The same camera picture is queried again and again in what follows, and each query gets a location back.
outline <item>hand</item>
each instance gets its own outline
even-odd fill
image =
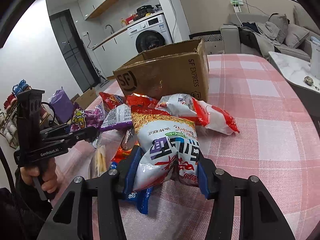
[[[42,180],[44,183],[41,185],[43,191],[48,193],[54,192],[58,187],[58,177],[56,174],[56,162],[54,158],[49,159],[48,168],[42,174]],[[32,177],[39,176],[39,168],[38,167],[22,167],[20,168],[21,177],[25,184],[33,185]]]

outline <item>pillow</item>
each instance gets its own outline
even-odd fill
[[[275,24],[279,29],[278,36],[276,37],[276,41],[280,44],[284,42],[284,39],[288,35],[288,19],[285,14],[276,14],[272,15],[269,19],[269,22]]]
[[[301,5],[294,5],[293,8],[294,23],[301,27],[307,28],[320,35],[320,30],[310,15],[302,8]]]
[[[284,40],[284,44],[286,44],[289,48],[296,49],[301,43],[304,42],[308,35],[309,31],[307,29],[290,23],[288,25],[288,35]]]

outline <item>washing machine door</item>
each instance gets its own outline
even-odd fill
[[[136,39],[136,49],[139,53],[164,45],[164,37],[159,32],[155,31],[144,31],[140,33]]]

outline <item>screw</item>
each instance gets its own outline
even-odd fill
[[[250,179],[251,179],[252,182],[258,182],[259,181],[259,178],[257,176],[251,176]]]
[[[75,178],[73,179],[73,181],[74,181],[75,183],[79,183],[79,182],[82,181],[82,177],[81,177],[81,176],[77,176],[77,177],[75,177]]]
[[[223,169],[216,169],[216,174],[218,175],[223,175],[224,174],[224,170]]]
[[[116,175],[118,173],[118,171],[116,169],[111,169],[110,171],[108,171],[109,175]]]

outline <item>person's arm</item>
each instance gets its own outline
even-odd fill
[[[42,176],[44,184],[42,189],[48,193],[52,193],[58,186],[57,175],[55,173],[56,163],[54,158],[49,160],[48,169]],[[33,212],[46,219],[51,212],[52,206],[48,201],[42,201],[36,188],[33,187],[32,177],[39,175],[37,167],[22,167],[15,172],[16,190],[22,197],[23,201]]]

